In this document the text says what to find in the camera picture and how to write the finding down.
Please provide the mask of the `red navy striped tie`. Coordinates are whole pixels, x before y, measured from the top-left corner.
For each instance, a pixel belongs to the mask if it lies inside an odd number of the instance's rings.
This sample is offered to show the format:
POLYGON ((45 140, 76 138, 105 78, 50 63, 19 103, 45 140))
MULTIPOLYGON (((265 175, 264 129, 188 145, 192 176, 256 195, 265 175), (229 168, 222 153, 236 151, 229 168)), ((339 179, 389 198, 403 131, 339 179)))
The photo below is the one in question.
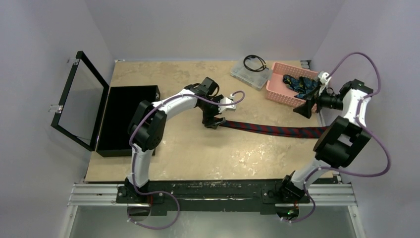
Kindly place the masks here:
POLYGON ((321 135, 328 129, 328 126, 287 127, 262 125, 231 120, 227 120, 220 126, 258 134, 304 139, 319 139, 321 135))

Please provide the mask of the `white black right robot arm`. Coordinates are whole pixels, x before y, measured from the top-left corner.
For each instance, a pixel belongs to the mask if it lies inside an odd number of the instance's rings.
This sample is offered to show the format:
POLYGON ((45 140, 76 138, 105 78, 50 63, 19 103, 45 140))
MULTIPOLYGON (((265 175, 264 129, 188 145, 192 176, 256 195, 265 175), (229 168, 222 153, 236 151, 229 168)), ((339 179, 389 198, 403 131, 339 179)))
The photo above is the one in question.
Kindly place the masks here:
POLYGON ((340 110, 342 114, 315 143, 315 156, 311 162, 284 177, 277 188, 281 200, 299 201, 305 196, 304 189, 329 169, 345 168, 353 162, 371 139, 364 128, 366 124, 363 118, 370 101, 368 94, 371 93, 373 89, 357 79, 345 83, 337 95, 321 92, 318 86, 308 94, 304 104, 293 109, 308 119, 312 116, 313 106, 316 106, 317 112, 322 108, 330 108, 340 110))

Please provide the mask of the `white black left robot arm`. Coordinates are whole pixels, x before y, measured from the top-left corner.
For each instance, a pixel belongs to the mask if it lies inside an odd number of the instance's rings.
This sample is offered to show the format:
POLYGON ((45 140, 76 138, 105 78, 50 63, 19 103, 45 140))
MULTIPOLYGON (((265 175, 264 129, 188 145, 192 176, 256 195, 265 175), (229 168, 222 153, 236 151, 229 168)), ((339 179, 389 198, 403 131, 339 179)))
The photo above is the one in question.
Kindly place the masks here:
POLYGON ((153 151, 163 139, 166 123, 173 117, 194 108, 202 111, 202 125, 216 129, 225 122, 218 115, 234 110, 234 95, 219 94, 219 85, 211 78, 201 83, 189 84, 177 94, 157 102, 143 100, 137 107, 128 126, 129 145, 132 149, 131 169, 126 177, 128 196, 136 203, 146 200, 150 194, 149 168, 153 151))

